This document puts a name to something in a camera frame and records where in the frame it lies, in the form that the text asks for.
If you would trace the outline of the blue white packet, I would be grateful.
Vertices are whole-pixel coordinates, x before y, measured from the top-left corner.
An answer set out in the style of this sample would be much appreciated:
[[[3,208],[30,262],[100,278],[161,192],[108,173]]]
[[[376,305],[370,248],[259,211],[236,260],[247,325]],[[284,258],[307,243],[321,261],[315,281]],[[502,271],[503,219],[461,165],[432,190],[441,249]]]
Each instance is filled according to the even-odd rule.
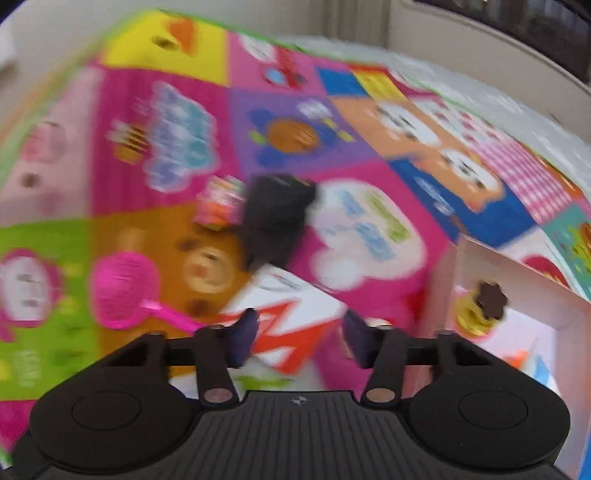
[[[539,354],[518,351],[515,354],[505,356],[504,360],[512,367],[533,378],[557,395],[560,395],[559,388],[550,369]]]

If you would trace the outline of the black plush toy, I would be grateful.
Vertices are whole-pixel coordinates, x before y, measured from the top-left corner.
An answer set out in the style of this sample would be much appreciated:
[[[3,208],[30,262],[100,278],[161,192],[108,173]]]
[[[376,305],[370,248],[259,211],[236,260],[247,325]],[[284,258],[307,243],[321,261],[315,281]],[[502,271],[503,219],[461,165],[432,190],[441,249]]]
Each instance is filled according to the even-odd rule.
[[[308,208],[317,195],[314,181],[287,173],[249,180],[238,229],[246,271],[266,264],[287,266],[304,236]]]

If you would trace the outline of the white red notebook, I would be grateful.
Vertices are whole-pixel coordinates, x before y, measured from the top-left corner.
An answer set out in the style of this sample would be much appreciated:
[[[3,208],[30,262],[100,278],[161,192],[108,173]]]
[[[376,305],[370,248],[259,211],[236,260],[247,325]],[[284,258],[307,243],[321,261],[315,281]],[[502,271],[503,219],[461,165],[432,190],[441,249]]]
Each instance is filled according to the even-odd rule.
[[[218,314],[228,325],[242,311],[259,313],[252,355],[280,374],[294,376],[325,336],[339,327],[346,305],[297,275],[264,266]]]

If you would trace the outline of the grey curtain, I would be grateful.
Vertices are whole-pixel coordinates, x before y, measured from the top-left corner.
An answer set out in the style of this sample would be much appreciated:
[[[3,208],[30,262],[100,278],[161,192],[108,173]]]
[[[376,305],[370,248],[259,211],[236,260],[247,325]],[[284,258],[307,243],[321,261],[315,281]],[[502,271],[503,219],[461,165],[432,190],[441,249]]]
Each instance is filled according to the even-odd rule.
[[[311,24],[325,38],[387,47],[391,7],[387,0],[311,1]]]

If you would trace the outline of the pink cardboard box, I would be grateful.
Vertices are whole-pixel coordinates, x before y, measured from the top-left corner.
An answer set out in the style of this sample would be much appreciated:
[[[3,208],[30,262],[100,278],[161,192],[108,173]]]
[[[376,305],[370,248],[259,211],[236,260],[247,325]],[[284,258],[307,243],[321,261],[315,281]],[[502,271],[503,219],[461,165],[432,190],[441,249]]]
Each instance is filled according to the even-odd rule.
[[[518,351],[539,354],[571,415],[569,436],[556,464],[585,479],[590,456],[590,303],[541,272],[472,239],[450,245],[431,270],[417,333],[456,330],[455,302],[479,281],[498,283],[509,304],[504,321],[478,345],[504,359]]]

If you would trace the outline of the yellow brown flower toy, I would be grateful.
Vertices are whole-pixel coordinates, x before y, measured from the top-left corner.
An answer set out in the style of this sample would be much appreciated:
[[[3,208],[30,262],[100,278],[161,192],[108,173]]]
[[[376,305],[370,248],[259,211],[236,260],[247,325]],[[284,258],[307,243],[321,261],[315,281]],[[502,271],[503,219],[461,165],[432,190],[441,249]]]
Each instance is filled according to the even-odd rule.
[[[455,302],[455,325],[469,339],[484,339],[504,321],[508,297],[496,282],[479,281]]]

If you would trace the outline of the colourful cartoon play mat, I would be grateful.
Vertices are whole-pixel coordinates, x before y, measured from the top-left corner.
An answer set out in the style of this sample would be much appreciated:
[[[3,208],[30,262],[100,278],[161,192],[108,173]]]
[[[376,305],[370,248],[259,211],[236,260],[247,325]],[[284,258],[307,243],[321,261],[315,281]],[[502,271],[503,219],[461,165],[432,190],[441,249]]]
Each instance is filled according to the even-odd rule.
[[[1,452],[35,401],[151,330],[95,320],[90,275],[150,259],[159,301],[199,322],[256,274],[235,227],[193,222],[213,176],[318,185],[286,267],[372,320],[418,326],[431,270],[469,236],[583,297],[590,206],[530,147],[386,65],[318,56],[206,20],[141,12],[66,71],[1,145]],[[238,389],[360,392],[338,328],[294,376],[253,357]]]

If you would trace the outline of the pink plastic toy strainer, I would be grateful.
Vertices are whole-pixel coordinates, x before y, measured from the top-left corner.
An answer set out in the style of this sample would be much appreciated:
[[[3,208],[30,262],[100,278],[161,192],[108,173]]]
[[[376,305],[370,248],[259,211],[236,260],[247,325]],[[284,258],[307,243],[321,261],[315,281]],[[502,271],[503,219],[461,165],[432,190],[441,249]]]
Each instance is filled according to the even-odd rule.
[[[159,301],[160,277],[146,256],[122,251],[99,259],[90,275],[90,299],[99,325],[129,330],[149,317],[192,334],[205,328],[202,322],[173,310]]]

